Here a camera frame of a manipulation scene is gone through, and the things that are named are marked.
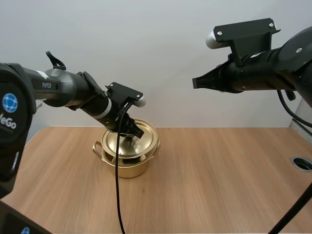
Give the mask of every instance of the pot handle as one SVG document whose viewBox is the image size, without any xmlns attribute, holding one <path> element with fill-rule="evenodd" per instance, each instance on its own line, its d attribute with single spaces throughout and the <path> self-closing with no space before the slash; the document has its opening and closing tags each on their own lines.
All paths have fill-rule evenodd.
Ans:
<svg viewBox="0 0 312 234">
<path fill-rule="evenodd" d="M 96 141 L 96 142 L 94 142 L 94 144 L 92 146 L 92 151 L 93 151 L 93 153 L 96 154 L 96 156 L 99 159 L 101 159 L 103 162 L 105 162 L 104 159 L 102 158 L 102 155 L 97 151 L 97 145 L 102 148 L 102 144 L 100 142 Z"/>
<path fill-rule="evenodd" d="M 161 147 L 161 143 L 160 143 L 160 140 L 158 139 L 157 148 L 154 150 L 154 152 L 152 152 L 152 156 L 150 157 L 150 159 L 152 159 L 155 156 L 155 154 L 157 153 L 160 147 Z"/>
</svg>

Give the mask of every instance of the white cap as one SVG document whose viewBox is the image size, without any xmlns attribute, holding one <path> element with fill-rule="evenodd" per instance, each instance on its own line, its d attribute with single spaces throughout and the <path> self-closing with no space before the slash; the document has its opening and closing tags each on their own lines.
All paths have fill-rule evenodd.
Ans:
<svg viewBox="0 0 312 234">
<path fill-rule="evenodd" d="M 217 42 L 215 39 L 215 33 L 213 31 L 206 37 L 206 45 L 210 49 L 218 49 L 218 48 L 229 46 L 227 43 Z"/>
<path fill-rule="evenodd" d="M 133 105 L 137 106 L 137 107 L 143 107 L 143 106 L 145 106 L 145 103 L 146 103 L 146 100 L 145 100 L 145 97 L 143 95 L 138 101 L 133 102 Z"/>
</svg>

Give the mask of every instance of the wooden table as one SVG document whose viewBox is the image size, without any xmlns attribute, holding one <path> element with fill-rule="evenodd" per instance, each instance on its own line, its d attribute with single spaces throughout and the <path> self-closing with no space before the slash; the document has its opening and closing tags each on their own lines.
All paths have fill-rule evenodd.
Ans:
<svg viewBox="0 0 312 234">
<path fill-rule="evenodd" d="M 120 233 L 115 177 L 92 152 L 101 127 L 50 127 L 26 145 L 3 201 L 53 233 Z M 127 233 L 266 233 L 312 181 L 290 128 L 159 128 L 141 176 L 119 179 Z M 312 233 L 312 201 L 283 230 Z"/>
</svg>

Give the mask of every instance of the gold pot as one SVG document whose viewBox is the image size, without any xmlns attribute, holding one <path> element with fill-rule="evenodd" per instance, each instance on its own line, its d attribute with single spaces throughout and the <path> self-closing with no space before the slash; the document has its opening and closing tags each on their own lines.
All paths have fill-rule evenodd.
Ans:
<svg viewBox="0 0 312 234">
<path fill-rule="evenodd" d="M 146 171 L 149 160 L 152 159 L 160 147 L 160 141 L 156 129 L 143 120 L 135 120 L 137 126 L 144 131 L 141 139 L 135 137 L 120 137 L 118 155 L 118 176 L 121 178 L 133 178 Z M 110 170 L 115 173 L 117 133 L 106 131 L 102 137 L 102 143 L 96 141 L 92 151 L 100 160 L 110 165 Z M 102 148 L 99 153 L 96 147 Z"/>
</svg>

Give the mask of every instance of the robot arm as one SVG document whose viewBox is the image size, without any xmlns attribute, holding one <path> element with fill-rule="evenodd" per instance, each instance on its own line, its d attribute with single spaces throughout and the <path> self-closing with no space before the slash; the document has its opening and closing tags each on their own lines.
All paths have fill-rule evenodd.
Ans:
<svg viewBox="0 0 312 234">
<path fill-rule="evenodd" d="M 47 55 L 54 68 L 46 72 L 0 63 L 0 198 L 13 189 L 36 99 L 53 107 L 81 109 L 111 132 L 118 131 L 125 106 L 145 105 L 143 93 L 115 82 L 103 91 L 87 72 L 67 72 L 61 61 L 50 52 Z M 128 114 L 120 133 L 138 138 L 144 134 Z"/>
<path fill-rule="evenodd" d="M 217 26 L 206 39 L 212 49 L 231 47 L 228 60 L 193 79 L 193 87 L 222 92 L 286 90 L 290 100 L 297 90 L 312 107 L 312 27 L 271 50 L 275 29 L 272 19 Z"/>
</svg>

